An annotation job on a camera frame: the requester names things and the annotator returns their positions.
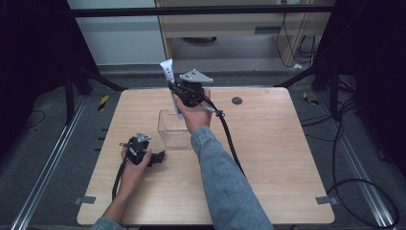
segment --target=wall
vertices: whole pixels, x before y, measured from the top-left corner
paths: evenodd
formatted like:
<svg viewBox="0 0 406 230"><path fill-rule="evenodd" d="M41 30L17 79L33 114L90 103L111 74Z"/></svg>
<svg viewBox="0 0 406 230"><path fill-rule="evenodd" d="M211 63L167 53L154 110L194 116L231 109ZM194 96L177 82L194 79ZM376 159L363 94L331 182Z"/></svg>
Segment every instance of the wall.
<svg viewBox="0 0 406 230"><path fill-rule="evenodd" d="M68 0L71 9L155 7L153 0ZM165 60L157 16L77 18L98 65L152 64Z"/></svg>

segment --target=clear plastic box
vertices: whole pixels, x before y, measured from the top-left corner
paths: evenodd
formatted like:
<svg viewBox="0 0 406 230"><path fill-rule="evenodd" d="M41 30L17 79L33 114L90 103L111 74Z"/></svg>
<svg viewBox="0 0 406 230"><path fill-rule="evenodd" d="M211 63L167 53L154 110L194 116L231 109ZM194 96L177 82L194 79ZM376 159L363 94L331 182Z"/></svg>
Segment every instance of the clear plastic box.
<svg viewBox="0 0 406 230"><path fill-rule="evenodd" d="M175 112L159 111L158 132L165 147L188 149L191 147L191 135L185 120L179 120Z"/></svg>

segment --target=floor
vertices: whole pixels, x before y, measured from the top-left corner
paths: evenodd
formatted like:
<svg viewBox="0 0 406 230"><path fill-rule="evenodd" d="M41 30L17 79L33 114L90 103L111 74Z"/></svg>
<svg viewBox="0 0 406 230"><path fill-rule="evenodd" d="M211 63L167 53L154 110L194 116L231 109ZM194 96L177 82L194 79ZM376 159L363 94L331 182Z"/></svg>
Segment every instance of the floor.
<svg viewBox="0 0 406 230"><path fill-rule="evenodd" d="M303 51L309 50L308 40L304 41ZM305 52L297 53L297 58L308 61ZM214 78L214 86L263 85L271 86L286 81L300 69L285 67L279 58L275 44L269 36L256 37L218 37L178 39L173 55L173 68L176 73L185 73L191 69ZM145 71L143 74L102 72L103 75L119 85L130 88L166 87L164 76L160 72ZM322 102L328 90L314 93L309 87L312 78L301 80L289 88L289 93L303 124L309 118L325 116L326 107L315 105L304 99L303 92L311 101ZM114 114L120 92L114 92L104 85L91 81L94 90L91 96L80 97L75 93L75 101L85 100L85 106L69 143L58 159L53 175L43 191L42 198L36 204L31 216L32 229L80 229L76 222L79 206L74 203L76 197L84 196L88 181L97 162L102 138ZM13 220L23 207L42 169L47 163L56 141L65 124L65 106L63 87L40 96L35 101L34 112L27 121L26 128L9 149L10 157L1 163L0 171L0 229L9 229ZM103 111L98 111L101 98L108 94L109 101ZM340 102L350 98L340 93ZM316 166L326 189L332 185L331 160L333 140L337 124L326 120L315 126L304 126L307 142L315 159ZM356 169L346 153L350 146L369 178L379 184L394 200L402 217L406 215L406 179L393 162L379 160L378 149L372 141L368 128L363 124L356 109L343 116L345 136L338 143L335 155L338 180L356 175ZM376 214L371 211L371 203L366 200L365 190L356 183L345 185L340 190L351 210L361 218L376 224ZM392 217L395 212L386 199ZM371 229L353 218L341 204L332 205L336 220L330 225L299 225L299 229ZM279 225L276 229L290 229L290 225ZM405 219L401 219L397 229L406 229Z"/></svg>

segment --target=person's hand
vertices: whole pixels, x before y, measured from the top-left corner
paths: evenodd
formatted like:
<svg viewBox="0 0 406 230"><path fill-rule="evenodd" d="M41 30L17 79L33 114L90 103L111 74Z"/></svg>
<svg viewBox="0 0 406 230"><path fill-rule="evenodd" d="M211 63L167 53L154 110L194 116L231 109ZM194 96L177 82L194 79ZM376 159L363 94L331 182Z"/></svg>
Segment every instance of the person's hand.
<svg viewBox="0 0 406 230"><path fill-rule="evenodd" d="M204 89L204 94L206 97L210 98L211 92L210 89ZM210 126L210 121L212 119L212 112L204 109L202 106L198 105L196 107L186 107L183 105L179 97L175 95L176 107L183 114L185 118L186 127L190 134L200 127Z"/></svg>
<svg viewBox="0 0 406 230"><path fill-rule="evenodd" d="M124 147L122 151L123 159L125 158L126 151L127 147ZM138 184L140 184L147 164L149 163L151 154L152 152L149 150L146 155L144 155L143 161L138 165L134 165L130 160L126 162L117 196L123 196L127 198L134 194L134 191L136 190Z"/></svg>

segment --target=person's right hand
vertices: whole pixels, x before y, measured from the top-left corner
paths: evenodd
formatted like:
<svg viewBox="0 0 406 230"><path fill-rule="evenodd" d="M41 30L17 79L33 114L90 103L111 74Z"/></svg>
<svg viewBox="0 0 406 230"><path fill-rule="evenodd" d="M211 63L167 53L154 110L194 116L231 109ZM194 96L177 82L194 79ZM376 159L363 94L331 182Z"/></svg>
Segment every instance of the person's right hand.
<svg viewBox="0 0 406 230"><path fill-rule="evenodd" d="M206 97L210 98L211 92L210 89L204 89L204 94ZM202 106L198 105L196 107L186 107L182 100L175 95L176 107L183 114L185 118L186 127L190 134L200 127L210 126L210 121L212 119L212 112L204 109Z"/></svg>

